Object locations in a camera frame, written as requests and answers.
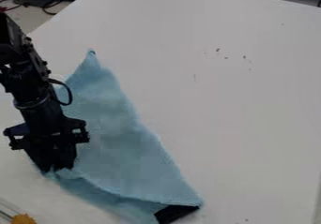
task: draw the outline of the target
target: floor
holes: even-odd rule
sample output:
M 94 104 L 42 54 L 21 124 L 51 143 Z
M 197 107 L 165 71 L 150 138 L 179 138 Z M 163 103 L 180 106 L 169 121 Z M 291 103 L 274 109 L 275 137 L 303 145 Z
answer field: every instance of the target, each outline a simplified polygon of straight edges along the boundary
M 59 12 L 69 3 L 61 3 L 56 7 L 50 9 L 51 12 Z M 12 1 L 7 1 L 0 4 L 0 7 L 14 7 L 15 4 Z M 43 23 L 47 22 L 52 18 L 51 15 L 48 15 L 42 11 L 39 7 L 19 7 L 7 12 L 8 16 L 13 19 L 22 30 L 28 34 L 33 30 L 37 29 Z
M 288 0 L 293 2 L 299 2 L 306 5 L 316 6 L 319 0 Z M 67 7 L 69 3 L 62 3 L 51 9 L 52 12 L 59 12 Z M 0 7 L 13 7 L 12 2 L 2 3 Z M 43 23 L 52 18 L 38 7 L 19 7 L 17 9 L 8 12 L 8 15 L 22 28 L 22 30 L 28 34 L 37 29 Z M 315 207 L 315 219 L 313 224 L 321 224 L 321 191 Z

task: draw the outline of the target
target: blue towel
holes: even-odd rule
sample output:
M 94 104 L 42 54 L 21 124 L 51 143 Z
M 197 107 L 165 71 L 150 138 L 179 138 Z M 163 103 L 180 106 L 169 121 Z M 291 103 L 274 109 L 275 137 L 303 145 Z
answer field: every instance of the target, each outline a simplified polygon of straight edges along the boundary
M 93 51 L 66 84 L 74 100 L 64 113 L 86 121 L 90 143 L 77 145 L 72 170 L 48 172 L 47 177 L 130 223 L 170 223 L 198 209 L 202 201 Z M 63 89 L 57 94 L 66 98 Z

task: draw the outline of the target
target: cable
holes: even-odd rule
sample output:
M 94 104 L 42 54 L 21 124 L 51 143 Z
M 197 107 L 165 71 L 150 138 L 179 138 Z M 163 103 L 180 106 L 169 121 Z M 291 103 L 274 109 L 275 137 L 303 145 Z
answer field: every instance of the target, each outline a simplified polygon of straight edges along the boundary
M 6 2 L 6 1 L 10 1 L 10 0 L 0 0 L 0 3 Z M 13 10 L 13 9 L 16 9 L 18 7 L 21 7 L 21 6 L 22 6 L 22 4 L 19 4 L 19 5 L 15 6 L 15 7 L 2 7 L 1 11 L 5 12 L 5 11 Z
M 42 10 L 43 10 L 45 13 L 47 13 L 48 15 L 54 16 L 54 15 L 57 14 L 57 13 L 48 11 L 48 10 L 47 10 L 48 8 L 55 7 L 55 6 L 59 5 L 59 4 L 61 4 L 62 2 L 73 2 L 73 1 L 75 1 L 75 0 L 51 0 L 51 1 L 49 1 L 46 5 L 44 5 L 44 6 L 42 7 Z

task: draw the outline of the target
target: black robotic gripper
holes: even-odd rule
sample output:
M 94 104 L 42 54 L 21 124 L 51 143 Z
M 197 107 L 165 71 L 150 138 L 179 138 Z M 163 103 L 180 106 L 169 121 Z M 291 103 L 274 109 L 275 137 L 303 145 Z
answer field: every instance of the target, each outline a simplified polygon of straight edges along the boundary
M 12 150 L 23 149 L 43 171 L 72 169 L 76 144 L 89 142 L 85 121 L 68 118 L 61 105 L 72 102 L 70 89 L 49 78 L 51 71 L 20 27 L 0 13 L 0 83 L 14 97 L 24 122 L 5 129 Z M 53 84 L 67 88 L 69 101 L 57 98 Z

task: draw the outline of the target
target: gray floor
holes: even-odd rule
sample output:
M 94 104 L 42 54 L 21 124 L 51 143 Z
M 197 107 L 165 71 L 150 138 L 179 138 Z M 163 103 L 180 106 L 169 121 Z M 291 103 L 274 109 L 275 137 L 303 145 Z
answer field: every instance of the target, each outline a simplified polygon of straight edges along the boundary
M 62 3 L 50 9 L 51 12 L 59 12 L 68 6 L 69 3 Z M 14 7 L 12 1 L 7 1 L 0 4 L 0 7 Z M 7 12 L 8 16 L 13 19 L 22 30 L 28 34 L 37 29 L 43 23 L 50 20 L 53 16 L 48 15 L 39 7 L 19 7 Z

